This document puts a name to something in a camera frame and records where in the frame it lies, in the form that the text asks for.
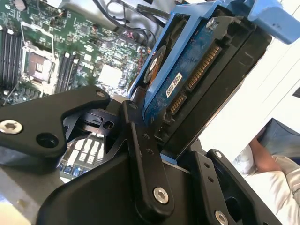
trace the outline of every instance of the person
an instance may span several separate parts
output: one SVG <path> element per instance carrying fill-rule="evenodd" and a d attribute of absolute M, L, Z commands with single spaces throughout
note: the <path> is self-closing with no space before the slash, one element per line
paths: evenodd
<path fill-rule="evenodd" d="M 284 151 L 272 155 L 257 138 L 233 165 L 283 225 L 300 225 L 300 166 L 284 156 Z"/>

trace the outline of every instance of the blue plastic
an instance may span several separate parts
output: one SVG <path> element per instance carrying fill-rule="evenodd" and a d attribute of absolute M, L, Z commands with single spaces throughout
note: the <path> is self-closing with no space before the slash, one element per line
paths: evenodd
<path fill-rule="evenodd" d="M 72 172 L 72 175 L 74 177 L 78 177 L 80 175 L 80 171 L 81 171 L 81 168 L 80 167 L 75 167 L 73 172 Z"/>
<path fill-rule="evenodd" d="M 190 38 L 197 29 L 200 21 L 203 19 L 208 20 L 217 6 L 227 8 L 235 15 L 247 17 L 249 21 L 257 24 L 267 33 L 286 44 L 291 44 L 300 37 L 300 22 L 285 12 L 282 5 L 276 0 L 224 0 L 177 6 L 174 9 L 168 24 L 164 27 L 162 34 L 153 47 L 152 53 L 146 60 L 128 93 L 129 97 L 131 97 L 136 86 L 142 82 L 143 74 L 148 68 L 151 57 L 157 49 L 159 43 L 162 41 L 163 34 L 168 31 L 169 25 L 174 19 L 174 16 L 176 14 L 189 15 L 190 18 L 176 44 L 171 50 L 169 57 L 166 59 L 157 77 L 146 93 L 145 105 L 143 108 L 143 115 L 146 122 L 148 122 L 151 117 L 155 119 L 163 107 L 170 103 L 172 96 L 170 98 L 166 98 L 166 96 L 163 96 L 162 93 L 165 91 L 167 83 L 172 82 L 174 76 L 176 76 L 174 67 L 180 66 L 177 64 L 177 61 L 184 49 L 189 44 Z M 183 73 L 185 73 L 184 71 L 188 68 L 185 67 L 184 69 L 183 67 L 184 65 L 181 66 L 181 69 Z"/>

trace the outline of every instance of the ram slot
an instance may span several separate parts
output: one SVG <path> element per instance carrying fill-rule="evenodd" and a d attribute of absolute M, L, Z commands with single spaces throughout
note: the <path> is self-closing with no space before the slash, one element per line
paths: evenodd
<path fill-rule="evenodd" d="M 14 49 L 14 57 L 13 57 L 13 74 L 12 74 L 12 86 L 14 87 L 17 83 L 18 76 L 20 74 L 20 59 L 21 59 L 21 50 L 22 50 L 22 37 L 17 36 L 15 42 Z"/>
<path fill-rule="evenodd" d="M 200 79 L 206 73 L 208 68 L 211 66 L 213 61 L 217 58 L 219 53 L 221 52 L 222 48 L 213 44 L 212 47 L 207 51 L 201 62 L 199 63 L 195 72 L 191 75 L 190 79 L 186 84 L 186 89 L 188 91 L 192 91 L 195 86 L 198 84 Z"/>
<path fill-rule="evenodd" d="M 0 49 L 0 86 L 3 86 L 3 66 L 4 66 L 4 45 L 5 45 L 5 31 L 1 30 L 1 49 Z"/>
<path fill-rule="evenodd" d="M 4 46 L 4 68 L 3 68 L 3 85 L 8 87 L 8 69 L 9 69 L 9 48 L 12 35 L 6 33 Z"/>
<path fill-rule="evenodd" d="M 15 57 L 16 37 L 10 35 L 9 52 L 8 52 L 8 69 L 7 69 L 7 87 L 12 88 L 14 57 Z"/>
<path fill-rule="evenodd" d="M 74 59 L 73 59 L 73 64 L 72 64 L 72 69 L 70 71 L 70 76 L 69 76 L 69 79 L 68 79 L 68 82 L 67 82 L 67 89 L 66 90 L 70 90 L 72 88 L 72 84 L 74 82 L 74 79 L 75 79 L 75 74 L 78 70 L 78 61 L 79 61 L 79 58 L 77 58 L 78 56 L 74 56 Z"/>
<path fill-rule="evenodd" d="M 61 60 L 61 64 L 60 64 L 60 68 L 59 68 L 58 80 L 57 80 L 56 87 L 55 87 L 55 93 L 60 93 L 61 92 L 63 77 L 64 77 L 64 74 L 66 72 L 68 61 L 69 61 L 69 58 L 67 58 L 64 55 L 62 60 Z"/>
<path fill-rule="evenodd" d="M 73 70 L 73 59 L 74 59 L 74 56 L 72 56 L 72 58 L 68 61 L 66 72 L 64 74 L 64 79 L 62 81 L 61 91 L 67 90 L 68 83 L 70 81 L 70 76 L 71 76 L 71 73 Z"/>

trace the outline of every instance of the white shirt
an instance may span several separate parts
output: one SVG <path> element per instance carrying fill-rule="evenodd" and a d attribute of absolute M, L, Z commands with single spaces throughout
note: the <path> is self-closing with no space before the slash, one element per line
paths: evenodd
<path fill-rule="evenodd" d="M 245 180 L 283 225 L 300 225 L 300 166 L 287 157 L 273 157 L 283 171 L 254 172 Z"/>

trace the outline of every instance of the green motherboard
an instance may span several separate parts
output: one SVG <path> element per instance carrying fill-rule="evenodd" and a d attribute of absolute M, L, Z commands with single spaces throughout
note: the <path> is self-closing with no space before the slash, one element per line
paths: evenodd
<path fill-rule="evenodd" d="M 16 104 L 85 85 L 127 93 L 149 49 L 42 1 L 0 0 L 0 99 Z"/>

